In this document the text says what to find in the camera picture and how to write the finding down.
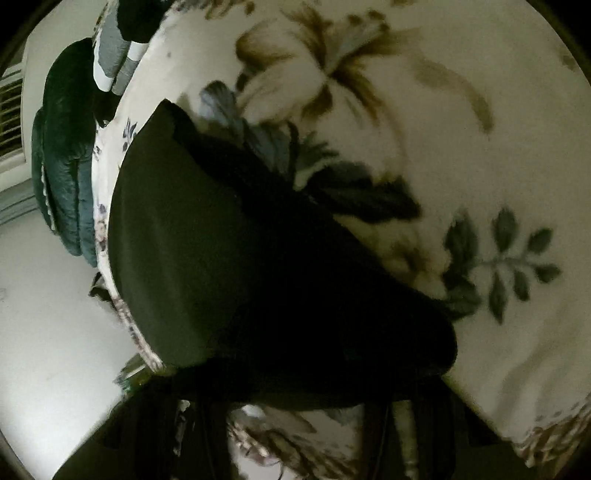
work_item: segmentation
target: black fabric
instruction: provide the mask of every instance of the black fabric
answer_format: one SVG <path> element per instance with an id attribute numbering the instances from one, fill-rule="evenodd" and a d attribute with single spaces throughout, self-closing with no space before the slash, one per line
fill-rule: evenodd
<path id="1" fill-rule="evenodd" d="M 121 168 L 109 257 L 155 352 L 179 367 L 226 359 L 220 391 L 234 385 L 279 408 L 295 393 L 300 406 L 311 393 L 390 398 L 455 359 L 453 329 L 430 299 L 167 100 Z"/>
<path id="2" fill-rule="evenodd" d="M 172 0 L 119 0 L 117 25 L 123 39 L 149 42 L 172 3 Z"/>
<path id="3" fill-rule="evenodd" d="M 108 123 L 115 118 L 117 107 L 121 97 L 115 95 L 113 92 L 103 92 L 100 88 L 94 85 L 92 98 L 92 112 L 96 123 L 101 128 L 104 128 Z"/>

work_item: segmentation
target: dark green pillow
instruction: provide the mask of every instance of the dark green pillow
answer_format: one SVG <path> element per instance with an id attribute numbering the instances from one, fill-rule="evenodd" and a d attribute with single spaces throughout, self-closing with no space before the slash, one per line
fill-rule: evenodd
<path id="1" fill-rule="evenodd" d="M 43 108 L 35 114 L 33 120 L 33 133 L 31 134 L 31 180 L 37 205 L 47 226 L 53 233 L 56 232 L 55 212 L 53 211 L 53 199 L 50 197 L 47 173 L 43 159 L 43 125 L 45 116 Z"/>
<path id="2" fill-rule="evenodd" d="M 37 125 L 41 131 L 34 135 L 37 144 L 43 145 L 41 162 L 53 199 L 56 231 L 69 253 L 84 255 L 96 266 L 90 173 L 96 132 L 92 68 L 90 38 L 73 43 L 58 56 L 47 75 Z"/>

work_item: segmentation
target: blanket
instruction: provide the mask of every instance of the blanket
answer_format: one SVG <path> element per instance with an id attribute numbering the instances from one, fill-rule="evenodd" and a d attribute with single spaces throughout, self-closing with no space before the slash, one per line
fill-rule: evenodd
<path id="1" fill-rule="evenodd" d="M 576 447 L 591 89 L 548 21 L 514 0 L 205 3 L 173 5 L 97 140 L 101 268 L 125 152 L 167 98 L 273 171 L 295 158 L 296 190 L 440 302 L 448 384 L 528 465 Z"/>

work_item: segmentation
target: green leaf print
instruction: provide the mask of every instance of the green leaf print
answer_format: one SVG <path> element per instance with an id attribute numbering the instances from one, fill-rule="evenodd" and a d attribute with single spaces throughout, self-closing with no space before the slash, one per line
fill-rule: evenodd
<path id="1" fill-rule="evenodd" d="M 491 259 L 479 258 L 478 233 L 469 215 L 463 212 L 447 231 L 444 245 L 452 256 L 452 263 L 442 275 L 447 290 L 447 297 L 442 305 L 449 312 L 450 318 L 458 320 L 472 315 L 480 307 L 478 288 L 469 280 L 477 268 L 490 269 L 493 278 L 488 294 L 488 309 L 496 321 L 502 325 L 505 321 L 509 302 L 507 287 L 500 275 L 500 270 L 508 270 L 513 275 L 513 293 L 520 301 L 530 301 L 530 277 L 533 274 L 542 284 L 552 283 L 561 275 L 561 270 L 554 264 L 539 264 L 536 259 L 549 249 L 553 232 L 542 228 L 532 233 L 524 245 L 521 254 L 509 255 L 509 249 L 516 246 L 519 238 L 519 226 L 514 212 L 504 207 L 492 222 L 492 235 L 497 254 Z"/>
<path id="2" fill-rule="evenodd" d="M 521 270 L 515 270 L 513 277 L 513 291 L 515 296 L 521 301 L 528 301 L 530 299 L 530 281 L 527 275 Z"/>
<path id="3" fill-rule="evenodd" d="M 447 231 L 445 248 L 452 255 L 452 264 L 458 272 L 469 270 L 478 254 L 478 237 L 467 213 L 458 218 Z"/>
<path id="4" fill-rule="evenodd" d="M 492 281 L 491 292 L 488 296 L 488 307 L 491 313 L 495 316 L 496 321 L 502 325 L 505 316 L 505 308 L 507 307 L 507 292 L 505 285 L 499 276 L 499 272 L 496 271 Z"/>
<path id="5" fill-rule="evenodd" d="M 332 213 L 353 215 L 366 223 L 412 220 L 421 214 L 402 178 L 373 185 L 366 167 L 354 163 L 341 162 L 320 170 L 304 191 Z"/>
<path id="6" fill-rule="evenodd" d="M 530 240 L 527 242 L 527 250 L 533 254 L 542 254 L 550 246 L 552 240 L 552 230 L 549 228 L 542 228 L 536 233 L 530 235 Z"/>
<path id="7" fill-rule="evenodd" d="M 517 237 L 517 220 L 513 212 L 503 208 L 498 217 L 492 222 L 496 247 L 503 253 L 513 244 Z"/>
<path id="8" fill-rule="evenodd" d="M 538 265 L 535 268 L 535 276 L 542 283 L 550 283 L 561 274 L 560 269 L 556 265 Z"/>

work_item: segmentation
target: floral bedspread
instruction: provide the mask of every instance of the floral bedspread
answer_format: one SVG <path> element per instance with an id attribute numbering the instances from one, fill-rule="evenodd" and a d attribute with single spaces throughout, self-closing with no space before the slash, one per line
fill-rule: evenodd
<path id="1" fill-rule="evenodd" d="M 164 98 L 440 301 L 459 342 L 447 382 L 528 465 L 579 441 L 591 420 L 591 89 L 525 0 L 179 0 L 97 136 L 106 279 L 118 171 Z"/>

